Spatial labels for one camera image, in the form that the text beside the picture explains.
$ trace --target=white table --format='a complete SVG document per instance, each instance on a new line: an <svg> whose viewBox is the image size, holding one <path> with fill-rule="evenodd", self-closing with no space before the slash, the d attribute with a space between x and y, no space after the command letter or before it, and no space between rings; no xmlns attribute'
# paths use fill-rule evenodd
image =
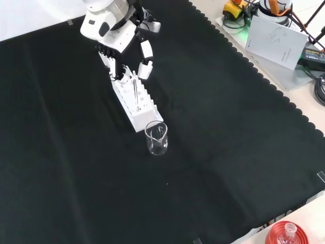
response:
<svg viewBox="0 0 325 244"><path fill-rule="evenodd" d="M302 113L309 118L309 121L315 124L316 129L322 131L325 134L325 107L319 104L314 97L314 83L310 82L299 89L286 91L282 89L276 80L276 77L272 74L268 74L263 67L252 59L251 55L246 52L225 30L223 30L216 22L216 18L222 16L222 10L227 0L190 0L197 9L208 17L209 21L216 26L218 30L233 44L237 50L248 58L250 62L254 64L254 67L263 74L278 90L282 91L284 96L288 97L292 103L295 103L297 108L302 110Z"/></svg>
<svg viewBox="0 0 325 244"><path fill-rule="evenodd" d="M299 208L281 221L299 225L307 234L310 244L325 243L325 195ZM253 235L242 244L264 244L273 225Z"/></svg>

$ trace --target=white wall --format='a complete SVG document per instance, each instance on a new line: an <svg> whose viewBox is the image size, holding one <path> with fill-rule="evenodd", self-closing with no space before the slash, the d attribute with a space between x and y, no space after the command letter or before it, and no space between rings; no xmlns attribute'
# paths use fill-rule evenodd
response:
<svg viewBox="0 0 325 244"><path fill-rule="evenodd" d="M0 41L86 13L81 0L0 0Z"/></svg>

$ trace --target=yellow device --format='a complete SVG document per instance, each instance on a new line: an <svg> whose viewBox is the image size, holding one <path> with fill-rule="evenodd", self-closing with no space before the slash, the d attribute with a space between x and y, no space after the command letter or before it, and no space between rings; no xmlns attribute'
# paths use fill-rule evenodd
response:
<svg viewBox="0 0 325 244"><path fill-rule="evenodd" d="M239 4L238 4L241 8L247 7L248 2L242 0ZM240 10L234 3L232 0L228 0L228 2L224 5L223 8L223 12L222 14L224 16L226 16L228 19L232 20L232 21L236 21L238 20L242 15L243 15L243 11Z"/></svg>

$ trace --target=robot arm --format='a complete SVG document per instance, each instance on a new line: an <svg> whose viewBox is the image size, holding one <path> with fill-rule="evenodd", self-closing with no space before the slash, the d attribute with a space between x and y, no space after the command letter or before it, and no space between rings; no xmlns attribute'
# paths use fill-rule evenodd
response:
<svg viewBox="0 0 325 244"><path fill-rule="evenodd" d="M87 13L81 26L81 34L96 40L99 54L110 72L112 81L127 82L131 71L121 63L121 56L137 35L143 61L138 76L148 79L152 71L153 52L144 30L159 32L160 23L142 8L139 0L83 0Z"/></svg>

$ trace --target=glass beaker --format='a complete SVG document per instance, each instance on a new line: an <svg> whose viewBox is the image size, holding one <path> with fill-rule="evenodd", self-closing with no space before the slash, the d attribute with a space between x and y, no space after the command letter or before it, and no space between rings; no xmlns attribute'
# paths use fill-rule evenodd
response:
<svg viewBox="0 0 325 244"><path fill-rule="evenodd" d="M167 125L155 120L147 124L145 128L147 146L153 155L163 155L168 148Z"/></svg>

